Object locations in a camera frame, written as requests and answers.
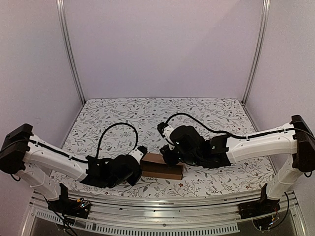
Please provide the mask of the brown cardboard paper box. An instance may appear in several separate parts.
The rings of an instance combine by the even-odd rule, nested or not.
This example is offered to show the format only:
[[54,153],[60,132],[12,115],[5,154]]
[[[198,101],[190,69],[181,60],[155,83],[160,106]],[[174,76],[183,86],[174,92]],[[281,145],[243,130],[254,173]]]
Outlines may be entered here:
[[141,160],[142,176],[163,179],[182,180],[186,170],[184,164],[168,167],[161,154],[147,153]]

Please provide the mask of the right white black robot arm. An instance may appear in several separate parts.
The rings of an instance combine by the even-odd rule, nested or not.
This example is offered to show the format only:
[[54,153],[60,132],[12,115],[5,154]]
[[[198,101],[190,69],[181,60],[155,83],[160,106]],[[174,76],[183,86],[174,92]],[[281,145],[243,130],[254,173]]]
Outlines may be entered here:
[[300,115],[292,116],[291,122],[282,126],[246,136],[205,129],[216,136],[205,140],[191,125],[173,128],[168,122],[161,122],[157,130],[167,144],[159,151],[167,166],[184,163],[215,169],[262,156],[290,155],[262,188],[261,199],[254,204],[258,214],[270,210],[302,174],[315,170],[315,138]]

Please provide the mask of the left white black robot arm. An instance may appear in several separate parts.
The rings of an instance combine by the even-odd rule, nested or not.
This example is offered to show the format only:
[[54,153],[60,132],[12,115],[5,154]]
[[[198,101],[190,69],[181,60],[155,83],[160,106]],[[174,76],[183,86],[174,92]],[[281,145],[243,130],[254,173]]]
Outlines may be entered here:
[[62,195],[66,187],[55,183],[43,167],[97,188],[113,188],[124,181],[134,186],[141,177],[140,161],[147,154],[144,146],[136,146],[114,159],[84,157],[43,141],[32,129],[25,123],[7,134],[0,149],[0,169],[26,181],[62,213],[70,213],[73,202]]

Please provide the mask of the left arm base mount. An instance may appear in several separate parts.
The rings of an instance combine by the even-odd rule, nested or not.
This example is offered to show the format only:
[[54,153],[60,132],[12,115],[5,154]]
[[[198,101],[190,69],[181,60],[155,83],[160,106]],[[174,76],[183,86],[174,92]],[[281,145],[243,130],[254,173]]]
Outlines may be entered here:
[[67,195],[60,195],[57,200],[48,201],[48,208],[63,216],[74,216],[87,219],[91,209],[91,201],[79,198],[70,199]]

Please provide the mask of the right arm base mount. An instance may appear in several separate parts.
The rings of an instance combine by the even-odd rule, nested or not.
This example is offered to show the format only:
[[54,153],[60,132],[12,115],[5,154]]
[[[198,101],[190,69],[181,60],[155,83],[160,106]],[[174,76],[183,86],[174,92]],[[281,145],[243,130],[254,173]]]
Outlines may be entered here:
[[280,210],[280,200],[259,199],[238,204],[241,219],[248,219]]

